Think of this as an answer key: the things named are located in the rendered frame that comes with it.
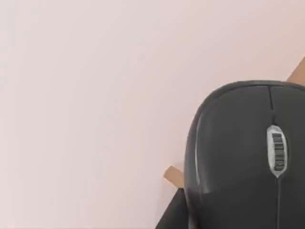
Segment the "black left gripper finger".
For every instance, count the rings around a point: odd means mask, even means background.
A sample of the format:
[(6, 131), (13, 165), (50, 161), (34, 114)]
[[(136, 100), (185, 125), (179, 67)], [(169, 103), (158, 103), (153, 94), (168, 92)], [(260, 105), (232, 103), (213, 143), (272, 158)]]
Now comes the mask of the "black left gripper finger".
[(189, 229), (189, 213), (183, 188), (177, 189), (155, 229)]

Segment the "black computer mouse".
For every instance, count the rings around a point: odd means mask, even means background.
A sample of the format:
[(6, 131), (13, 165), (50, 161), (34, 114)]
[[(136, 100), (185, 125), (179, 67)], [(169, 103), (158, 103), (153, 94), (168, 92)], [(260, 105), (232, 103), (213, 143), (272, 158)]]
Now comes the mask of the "black computer mouse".
[(184, 191), (187, 229), (305, 229), (305, 87), (212, 92), (187, 137)]

